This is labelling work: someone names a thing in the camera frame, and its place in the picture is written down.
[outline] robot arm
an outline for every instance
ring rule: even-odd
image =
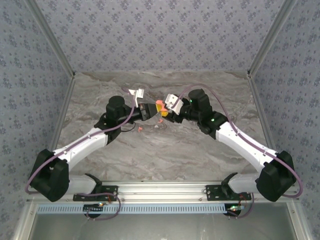
[[[197,122],[204,134],[234,149],[257,170],[257,173],[253,174],[232,173],[222,181],[222,189],[227,196],[232,192],[237,194],[259,192],[266,199],[275,202],[296,182],[296,178],[287,168],[265,154],[277,156],[294,169],[289,153],[285,151],[277,153],[255,141],[237,127],[235,132],[226,116],[212,110],[209,97],[202,89],[192,90],[188,96],[189,100],[186,98],[178,100],[177,96],[169,94],[165,100],[165,107],[171,112],[164,118],[174,123],[182,123],[184,119]],[[245,142],[238,134],[263,149],[264,152]]]
[[[111,97],[106,105],[106,112],[87,134],[67,146],[54,151],[44,149],[38,154],[30,176],[47,160],[53,156],[57,156],[57,158],[36,174],[30,186],[52,202],[59,200],[67,192],[91,193],[96,184],[98,184],[97,179],[89,175],[69,176],[69,172],[86,156],[116,139],[121,133],[121,128],[108,132],[104,131],[123,123],[129,117],[131,110],[131,107],[125,105],[123,97]],[[133,123],[137,120],[146,121],[157,113],[156,104],[136,104],[128,122]]]

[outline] metal frame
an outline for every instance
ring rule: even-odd
[[[256,110],[258,112],[258,116],[260,118],[263,134],[265,137],[266,145],[271,149],[276,149],[275,141],[272,137],[271,130],[267,121],[267,117],[264,111],[264,107],[262,106],[261,99],[259,97],[258,89],[256,86],[255,81],[251,78],[251,76],[248,77],[249,86],[252,92],[252,97],[256,106]]]
[[[288,211],[298,240],[312,240],[312,234],[300,202],[288,202]]]
[[[71,100],[72,93],[74,91],[74,86],[75,86],[75,78],[74,78],[74,76],[72,76],[71,81],[69,82],[68,88],[67,88],[65,96],[64,96],[64,100],[63,100],[63,103],[62,103],[62,108],[61,108],[59,117],[57,119],[57,122],[56,122],[56,125],[55,125],[55,128],[54,128],[54,132],[53,132],[53,136],[52,136],[51,142],[50,142],[49,147],[48,147],[48,149],[51,150],[51,151],[53,151],[53,150],[55,150],[57,148],[58,141],[59,141],[59,138],[60,138],[60,133],[61,133],[61,130],[62,130],[62,126],[63,126],[64,120],[65,120],[65,117],[66,117],[66,114],[67,114],[67,110],[68,110],[68,107],[69,107],[69,103],[70,103],[70,100]]]
[[[27,201],[21,213],[18,224],[15,228],[13,240],[28,240],[34,220],[36,217],[38,204]]]
[[[207,201],[206,185],[219,185],[220,181],[104,181],[103,185],[117,185],[118,197],[124,204],[201,204],[217,203],[228,204],[238,201]],[[287,194],[294,194],[295,188],[292,187]],[[254,195],[256,203],[269,203],[261,194]],[[29,195],[28,200],[37,204],[49,203],[40,194]],[[277,203],[288,203],[292,200],[280,197]],[[55,203],[65,204],[74,203],[73,195],[66,194]]]
[[[74,75],[74,71],[70,63],[68,62],[68,59],[64,51],[60,47],[58,40],[56,39],[54,33],[49,27],[49,24],[47,23],[45,16],[41,12],[40,7],[38,6],[35,0],[24,0],[24,2],[29,8],[31,14],[33,15],[34,20],[38,23],[43,35],[45,36],[46,40],[50,44],[53,52],[59,59],[64,71],[68,74],[70,78],[72,78]]]
[[[272,22],[271,27],[269,28],[268,33],[266,34],[257,54],[255,55],[251,66],[249,68],[249,72],[251,76],[255,76],[257,73],[260,65],[264,61],[267,53],[269,52],[271,46],[274,44],[278,33],[282,29],[283,25],[285,24],[289,14],[291,13],[292,9],[296,5],[297,0],[284,0],[283,4],[281,5],[275,19]]]

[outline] perforated metal strip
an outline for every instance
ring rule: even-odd
[[[83,214],[83,204],[39,204],[38,214]],[[105,205],[103,211],[92,214],[112,214],[118,204]],[[123,204],[120,214],[222,214],[226,213],[223,203],[199,204]]]

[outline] orange object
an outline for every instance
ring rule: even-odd
[[[162,100],[157,100],[155,104],[161,106],[161,109],[159,109],[158,112],[168,112],[168,109],[165,108],[165,104]]]
[[[169,112],[168,111],[161,111],[160,114],[161,114],[161,117],[165,118],[166,116],[168,116]]]

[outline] black mounting bracket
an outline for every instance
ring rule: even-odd
[[[243,200],[240,196],[244,196],[247,201],[251,200],[251,194],[242,193],[231,193],[229,196],[223,192],[222,185],[206,185],[205,186],[206,199],[208,201],[240,201]]]
[[[100,181],[97,177],[91,175],[90,173],[86,173],[88,177],[92,178],[96,185],[91,192],[91,194],[103,194],[109,193],[113,195],[118,195],[118,186],[117,185],[102,185],[102,181]],[[73,195],[73,201],[75,202],[115,202],[117,199],[114,196],[110,195],[101,195],[101,196],[83,196],[81,194]]]
[[[109,193],[118,195],[118,186],[116,185],[103,185],[99,192],[93,192],[96,194]],[[117,199],[114,196],[102,195],[102,196],[83,196],[79,194],[73,195],[73,201],[75,202],[115,202]]]

